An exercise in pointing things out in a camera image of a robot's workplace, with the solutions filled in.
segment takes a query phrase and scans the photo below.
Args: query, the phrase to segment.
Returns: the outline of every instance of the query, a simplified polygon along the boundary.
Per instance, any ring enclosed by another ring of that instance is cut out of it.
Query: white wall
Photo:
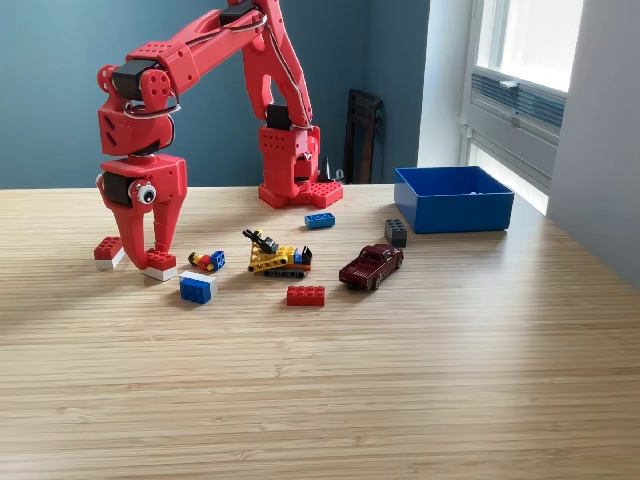
[[[548,215],[640,288],[638,18],[638,0],[585,0]]]
[[[418,166],[457,165],[473,0],[431,0]]]

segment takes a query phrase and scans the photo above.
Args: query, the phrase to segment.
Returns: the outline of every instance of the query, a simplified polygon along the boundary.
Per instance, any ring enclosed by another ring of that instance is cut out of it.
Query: toy car
[[[400,268],[404,253],[391,245],[367,245],[358,258],[340,270],[338,279],[349,288],[377,290],[382,280]]]

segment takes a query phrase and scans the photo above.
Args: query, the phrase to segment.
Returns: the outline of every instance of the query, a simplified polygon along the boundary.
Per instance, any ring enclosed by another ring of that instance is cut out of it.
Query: black chair
[[[382,121],[382,100],[380,98],[360,90],[349,91],[347,132],[344,139],[344,183],[354,183],[356,127],[363,130],[364,140],[358,181],[355,183],[371,183],[373,146],[376,130]]]

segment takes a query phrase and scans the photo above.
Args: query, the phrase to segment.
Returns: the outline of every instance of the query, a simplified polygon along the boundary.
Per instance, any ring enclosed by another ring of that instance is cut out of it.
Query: window
[[[508,169],[548,193],[583,1],[474,0],[461,164]]]
[[[525,175],[519,175],[505,166],[500,161],[500,157],[492,155],[476,144],[472,144],[469,151],[469,165],[481,167],[493,178],[533,205],[540,213],[546,215],[549,197],[541,189],[536,188],[533,182],[528,181]]]
[[[569,91],[583,0],[485,0],[476,64]]]

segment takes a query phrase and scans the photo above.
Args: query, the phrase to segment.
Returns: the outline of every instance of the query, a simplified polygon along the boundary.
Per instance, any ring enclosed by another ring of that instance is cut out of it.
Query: white lego brick
[[[168,270],[158,270],[156,268],[147,267],[146,270],[142,271],[142,273],[147,277],[155,278],[161,282],[166,282],[167,280],[171,280],[173,277],[178,276],[178,267],[173,267]]]
[[[215,297],[218,293],[218,281],[216,277],[210,277],[208,275],[202,275],[201,273],[182,272],[180,278],[190,278],[191,280],[198,280],[200,282],[206,282],[211,289],[211,298]]]
[[[121,248],[116,256],[111,260],[96,260],[96,268],[98,270],[113,270],[118,266],[120,260],[124,258],[124,248]]]

